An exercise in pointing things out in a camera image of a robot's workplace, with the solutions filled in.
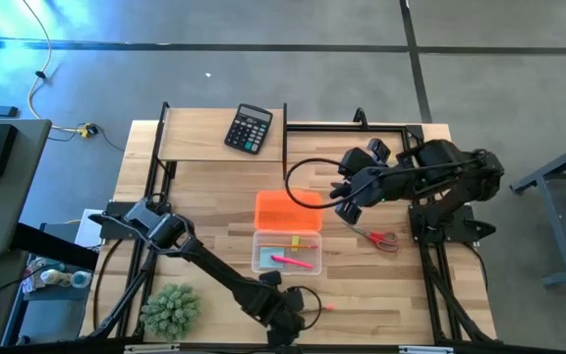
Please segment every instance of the scissors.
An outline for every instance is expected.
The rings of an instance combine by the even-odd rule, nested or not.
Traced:
[[[348,223],[344,222],[351,230],[359,233],[360,235],[366,237],[369,241],[372,242],[374,247],[378,248],[383,252],[397,252],[399,251],[399,244],[397,241],[397,235],[392,232],[367,232],[364,229],[357,227],[355,225],[349,225]]]

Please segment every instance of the pink marker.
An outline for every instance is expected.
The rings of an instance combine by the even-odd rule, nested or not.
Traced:
[[[275,262],[286,263],[286,264],[290,264],[290,265],[294,265],[294,266],[302,266],[302,267],[306,267],[306,268],[309,268],[309,269],[313,269],[313,265],[305,263],[305,262],[296,261],[296,260],[292,260],[292,259],[281,257],[281,256],[271,256],[271,257],[272,257],[272,260],[275,261]]]

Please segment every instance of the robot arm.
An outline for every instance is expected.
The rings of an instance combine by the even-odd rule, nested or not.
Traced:
[[[122,225],[147,244],[149,255],[182,258],[204,270],[231,291],[242,311],[263,326],[268,326],[270,347],[290,345],[301,330],[308,328],[299,314],[304,307],[303,286],[279,291],[277,285],[281,284],[281,274],[278,271],[261,274],[259,280],[242,276],[205,248],[196,237],[194,224],[184,216],[172,212],[159,215],[150,208],[150,201],[143,198],[123,217],[95,214],[90,218],[98,223]],[[109,317],[88,339],[108,336],[145,278],[153,272],[149,261],[146,261]]]
[[[444,140],[399,153],[392,167],[386,164],[390,151],[381,140],[371,140],[368,149],[372,156],[359,148],[345,153],[338,170],[344,181],[331,192],[331,198],[353,196],[336,207],[336,213],[351,224],[360,218],[360,207],[399,199],[417,201],[449,190],[440,201],[421,207],[426,224],[436,227],[464,203],[492,198],[503,175],[493,153],[460,151]]]

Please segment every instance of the succulent plant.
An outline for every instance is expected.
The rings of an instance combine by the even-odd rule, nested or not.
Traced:
[[[200,298],[187,284],[165,284],[141,308],[145,330],[168,341],[185,339],[200,314]]]

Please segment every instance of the concrete floor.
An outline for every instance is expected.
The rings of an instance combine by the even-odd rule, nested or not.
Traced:
[[[16,10],[7,8],[11,3]],[[75,3],[30,1],[55,39],[406,43],[397,0]],[[566,46],[566,0],[410,0],[410,6],[419,45]],[[0,37],[42,33],[23,3],[0,0]],[[45,54],[0,49],[0,104],[30,117],[27,91]],[[506,188],[566,150],[566,56],[422,55],[421,62],[433,122],[449,123],[459,148],[491,149],[506,168],[500,193],[476,205],[478,219],[498,230],[481,242],[481,253],[499,338],[566,349],[566,286],[540,285],[542,276],[562,270],[540,197],[536,191],[516,197]],[[287,101],[294,120],[346,121],[361,106],[372,121],[421,122],[408,54],[59,50],[48,73],[36,109],[59,125],[95,122],[120,146],[130,122],[156,119],[164,100],[204,107]],[[121,158],[101,139],[49,142],[22,220],[63,222],[85,207],[102,208]],[[94,174],[100,167],[104,174]],[[25,330],[40,334],[38,325]]]

